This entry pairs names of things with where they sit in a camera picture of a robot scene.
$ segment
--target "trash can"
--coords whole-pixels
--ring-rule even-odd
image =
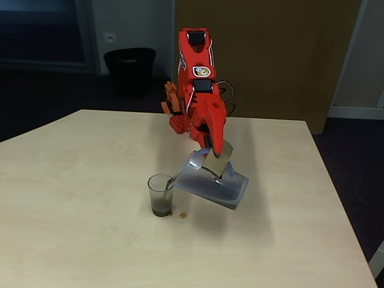
[[[131,48],[108,52],[104,60],[110,78],[123,97],[140,97],[149,88],[156,51],[150,48]]]

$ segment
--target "wall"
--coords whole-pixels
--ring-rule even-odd
[[[383,14],[383,0],[368,1],[335,105],[376,107],[384,91]]]
[[[104,54],[117,49],[149,47],[157,52],[154,75],[172,74],[173,0],[92,0],[101,73],[107,74]],[[104,33],[117,34],[117,45],[107,46]]]

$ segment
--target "door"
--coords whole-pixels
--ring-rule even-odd
[[[218,79],[235,87],[234,116],[306,120],[321,133],[360,3],[176,0],[176,37],[209,29]]]

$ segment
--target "logo sticker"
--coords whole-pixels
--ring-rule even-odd
[[[181,49],[179,47],[179,66],[178,66],[178,74],[180,73],[180,68],[185,71],[187,69],[187,63],[185,63],[184,55],[181,53]]]
[[[204,66],[193,67],[193,74],[199,78],[206,78],[211,75],[211,70]]]

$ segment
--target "wooden table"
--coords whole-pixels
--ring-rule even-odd
[[[196,142],[167,115],[83,110],[0,143],[0,287],[376,287],[304,122],[230,118],[236,211],[147,179]],[[186,218],[179,215],[186,213]]]

